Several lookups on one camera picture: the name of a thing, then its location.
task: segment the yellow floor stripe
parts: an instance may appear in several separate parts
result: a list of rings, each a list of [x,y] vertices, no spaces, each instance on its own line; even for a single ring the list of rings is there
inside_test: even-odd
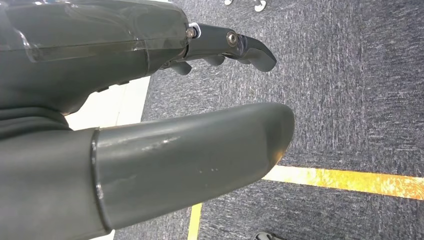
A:
[[[200,216],[202,204],[196,204],[191,207],[190,223],[188,225],[188,240],[197,240],[200,227]]]
[[[424,200],[423,177],[277,165],[263,179]]]

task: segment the metal screw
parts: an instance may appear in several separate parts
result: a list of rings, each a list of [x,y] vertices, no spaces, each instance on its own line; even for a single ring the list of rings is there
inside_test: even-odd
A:
[[[229,31],[226,35],[226,41],[230,47],[235,47],[237,45],[237,34],[233,31]]]
[[[196,31],[190,27],[190,28],[187,28],[187,30],[185,31],[185,34],[187,38],[192,39],[196,36]]]

